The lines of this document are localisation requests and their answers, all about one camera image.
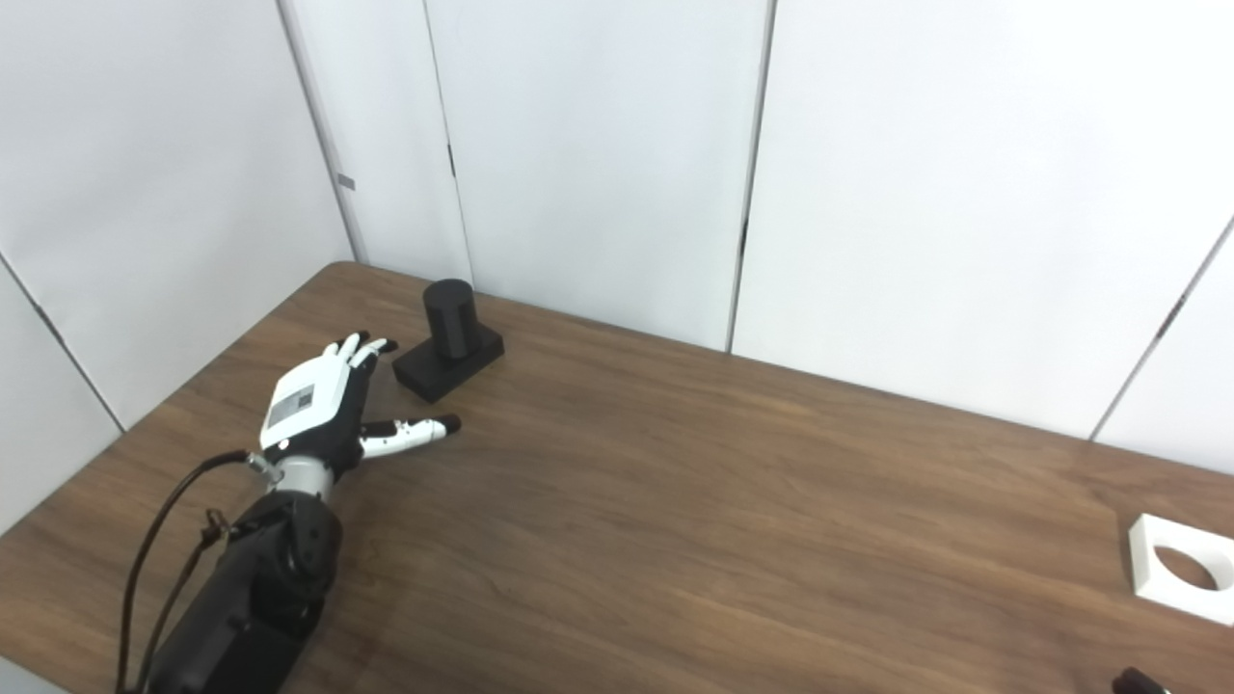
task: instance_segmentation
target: black cylinder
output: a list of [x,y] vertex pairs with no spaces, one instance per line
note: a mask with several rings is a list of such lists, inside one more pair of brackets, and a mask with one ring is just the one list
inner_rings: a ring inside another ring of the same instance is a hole
[[447,359],[462,359],[481,345],[480,320],[475,315],[475,294],[462,279],[443,279],[424,290],[424,312],[433,348]]

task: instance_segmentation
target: black block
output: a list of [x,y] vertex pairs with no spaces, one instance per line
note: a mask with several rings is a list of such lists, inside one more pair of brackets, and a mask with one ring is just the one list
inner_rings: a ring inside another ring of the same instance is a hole
[[436,403],[506,353],[505,342],[476,319],[471,285],[443,279],[424,290],[432,337],[394,361],[399,383]]

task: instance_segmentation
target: black base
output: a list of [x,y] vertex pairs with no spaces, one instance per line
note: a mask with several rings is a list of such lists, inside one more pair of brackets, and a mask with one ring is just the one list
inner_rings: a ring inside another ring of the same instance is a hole
[[501,336],[482,324],[480,348],[462,359],[448,359],[437,353],[432,340],[415,346],[394,361],[394,375],[399,383],[429,403],[436,403],[466,379],[506,353]]

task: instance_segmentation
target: white wall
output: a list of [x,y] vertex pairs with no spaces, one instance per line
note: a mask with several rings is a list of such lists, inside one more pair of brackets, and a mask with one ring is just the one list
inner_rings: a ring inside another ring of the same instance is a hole
[[368,262],[471,279],[420,0],[284,0]]
[[0,533],[120,435],[0,265]]
[[1087,437],[1232,212],[1232,35],[781,0],[734,352]]
[[429,0],[478,289],[723,348],[765,0]]
[[0,251],[132,425],[350,258],[273,1],[0,4]]
[[5,694],[64,694],[63,689],[43,682],[4,658],[0,658],[0,692]]
[[1234,474],[1234,245],[1217,254],[1097,441]]

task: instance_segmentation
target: wood grain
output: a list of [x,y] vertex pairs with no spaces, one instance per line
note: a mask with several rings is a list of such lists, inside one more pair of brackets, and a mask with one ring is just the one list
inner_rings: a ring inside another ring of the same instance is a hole
[[[423,340],[423,286],[331,265],[0,538],[0,654],[110,690],[167,491],[255,446],[274,382],[326,342]],[[1135,599],[1124,537],[1144,511],[1234,536],[1234,478],[497,299],[480,315],[507,354],[438,406],[374,379],[371,419],[464,427],[344,478],[339,583],[286,692],[1097,694],[1127,666],[1229,692],[1229,630]],[[141,637],[201,511],[257,493],[236,469],[185,496]]]

